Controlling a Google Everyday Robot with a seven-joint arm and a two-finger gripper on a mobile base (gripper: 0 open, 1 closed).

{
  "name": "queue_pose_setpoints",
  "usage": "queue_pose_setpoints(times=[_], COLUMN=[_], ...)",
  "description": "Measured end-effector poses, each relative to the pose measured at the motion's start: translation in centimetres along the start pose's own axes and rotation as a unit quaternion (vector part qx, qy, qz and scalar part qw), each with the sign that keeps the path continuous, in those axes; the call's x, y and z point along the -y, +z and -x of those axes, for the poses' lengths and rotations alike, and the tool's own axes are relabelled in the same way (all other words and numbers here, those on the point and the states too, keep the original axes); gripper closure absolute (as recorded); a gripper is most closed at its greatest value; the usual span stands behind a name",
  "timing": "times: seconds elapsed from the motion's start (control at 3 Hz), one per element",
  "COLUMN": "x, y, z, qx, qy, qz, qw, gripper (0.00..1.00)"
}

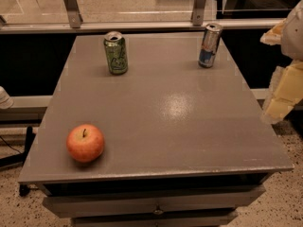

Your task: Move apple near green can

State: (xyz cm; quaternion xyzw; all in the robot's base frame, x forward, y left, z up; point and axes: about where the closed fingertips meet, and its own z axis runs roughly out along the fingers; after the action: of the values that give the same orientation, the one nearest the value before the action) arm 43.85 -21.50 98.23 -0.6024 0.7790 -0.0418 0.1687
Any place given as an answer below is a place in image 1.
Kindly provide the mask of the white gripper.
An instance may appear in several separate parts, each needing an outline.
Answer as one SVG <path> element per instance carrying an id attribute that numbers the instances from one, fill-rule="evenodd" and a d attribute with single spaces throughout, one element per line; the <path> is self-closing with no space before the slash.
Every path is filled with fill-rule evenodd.
<path id="1" fill-rule="evenodd" d="M 267 97 L 262 106 L 261 120 L 276 124 L 303 99 L 303 0 L 292 9 L 286 20 L 265 32 L 260 41 L 268 45 L 281 45 L 283 55 L 293 59 L 274 71 Z"/>

